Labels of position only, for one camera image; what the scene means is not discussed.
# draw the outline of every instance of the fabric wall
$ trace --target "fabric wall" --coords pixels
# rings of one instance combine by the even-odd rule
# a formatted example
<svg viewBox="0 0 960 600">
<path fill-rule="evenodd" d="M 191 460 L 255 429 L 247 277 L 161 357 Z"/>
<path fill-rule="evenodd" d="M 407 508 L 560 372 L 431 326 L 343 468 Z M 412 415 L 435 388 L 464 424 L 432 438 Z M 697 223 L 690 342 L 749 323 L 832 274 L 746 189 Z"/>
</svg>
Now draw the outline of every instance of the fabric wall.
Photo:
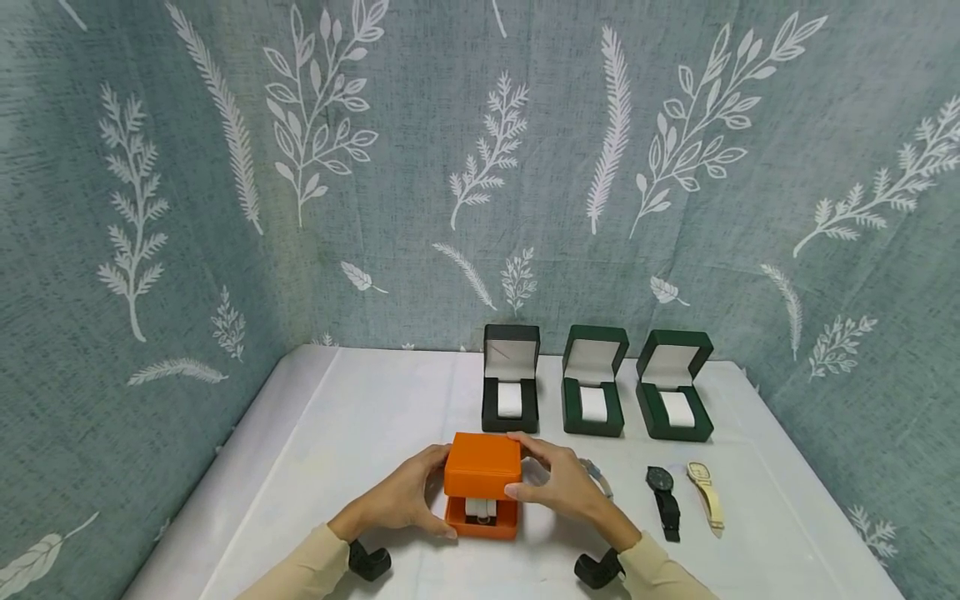
<svg viewBox="0 0 960 600">
<path fill-rule="evenodd" d="M 0 6 L 0 600 L 117 598 L 296 344 L 709 333 L 960 595 L 960 5 Z"/>
</svg>

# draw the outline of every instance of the beige sleeve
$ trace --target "beige sleeve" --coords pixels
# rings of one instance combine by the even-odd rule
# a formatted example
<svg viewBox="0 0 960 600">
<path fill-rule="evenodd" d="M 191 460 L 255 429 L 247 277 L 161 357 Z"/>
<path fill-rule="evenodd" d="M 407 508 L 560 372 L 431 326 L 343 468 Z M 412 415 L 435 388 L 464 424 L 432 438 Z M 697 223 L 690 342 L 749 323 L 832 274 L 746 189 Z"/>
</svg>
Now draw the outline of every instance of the beige sleeve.
<svg viewBox="0 0 960 600">
<path fill-rule="evenodd" d="M 626 574 L 623 586 L 634 600 L 717 600 L 679 563 L 671 561 L 647 532 L 618 558 Z"/>
<path fill-rule="evenodd" d="M 321 525 L 236 600 L 319 600 L 348 569 L 349 545 Z"/>
</svg>

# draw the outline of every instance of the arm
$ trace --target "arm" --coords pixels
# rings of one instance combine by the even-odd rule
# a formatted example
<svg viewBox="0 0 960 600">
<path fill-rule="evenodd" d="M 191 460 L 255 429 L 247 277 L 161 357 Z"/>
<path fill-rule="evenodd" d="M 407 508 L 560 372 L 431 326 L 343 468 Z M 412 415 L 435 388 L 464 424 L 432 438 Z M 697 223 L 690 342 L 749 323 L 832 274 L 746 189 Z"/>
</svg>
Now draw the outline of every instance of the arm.
<svg viewBox="0 0 960 600">
<path fill-rule="evenodd" d="M 431 445 L 400 465 L 369 492 L 320 525 L 287 558 L 236 600 L 320 600 L 348 570 L 349 544 L 373 527 L 417 526 L 455 539 L 456 532 L 426 506 L 426 480 L 446 460 L 449 445 Z"/>
<path fill-rule="evenodd" d="M 570 448 L 508 433 L 524 453 L 550 471 L 550 481 L 535 487 L 511 484 L 504 492 L 520 502 L 535 502 L 592 525 L 619 554 L 624 587 L 634 600 L 716 600 L 716 596 L 643 534 L 593 483 Z"/>
</svg>

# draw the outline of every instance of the black clip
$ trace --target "black clip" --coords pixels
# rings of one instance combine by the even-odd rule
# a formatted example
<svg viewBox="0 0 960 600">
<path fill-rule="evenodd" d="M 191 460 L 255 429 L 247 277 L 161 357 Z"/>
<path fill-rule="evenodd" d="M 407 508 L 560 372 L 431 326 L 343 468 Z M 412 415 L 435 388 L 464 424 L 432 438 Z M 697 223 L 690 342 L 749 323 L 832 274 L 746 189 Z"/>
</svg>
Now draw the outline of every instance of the black clip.
<svg viewBox="0 0 960 600">
<path fill-rule="evenodd" d="M 573 567 L 573 572 L 580 578 L 580 581 L 587 584 L 588 588 L 600 589 L 623 572 L 623 567 L 620 566 L 620 561 L 616 556 L 616 550 L 611 548 L 607 550 L 607 554 L 603 555 L 598 563 L 589 555 L 581 554 Z"/>
<path fill-rule="evenodd" d="M 367 554 L 360 540 L 350 543 L 350 570 L 367 581 L 375 581 L 377 577 L 390 570 L 390 552 L 386 548 L 374 550 Z"/>
</svg>

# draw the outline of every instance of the box lid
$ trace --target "box lid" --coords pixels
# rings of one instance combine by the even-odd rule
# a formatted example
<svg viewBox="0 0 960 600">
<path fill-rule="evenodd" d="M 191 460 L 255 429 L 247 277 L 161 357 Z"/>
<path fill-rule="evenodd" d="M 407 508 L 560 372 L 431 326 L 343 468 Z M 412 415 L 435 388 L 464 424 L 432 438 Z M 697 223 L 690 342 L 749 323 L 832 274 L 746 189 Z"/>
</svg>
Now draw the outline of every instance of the box lid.
<svg viewBox="0 0 960 600">
<path fill-rule="evenodd" d="M 692 386 L 711 352 L 713 343 L 703 331 L 654 329 L 636 360 L 636 374 L 661 390 Z"/>
<path fill-rule="evenodd" d="M 564 377 L 584 385 L 613 381 L 627 355 L 630 340 L 620 327 L 572 325 L 564 351 Z"/>
<path fill-rule="evenodd" d="M 536 325 L 488 324 L 483 331 L 484 377 L 502 381 L 534 379 L 540 354 Z"/>
<path fill-rule="evenodd" d="M 503 488 L 522 480 L 520 443 L 504 436 L 458 432 L 444 467 L 444 493 L 509 500 Z"/>
</svg>

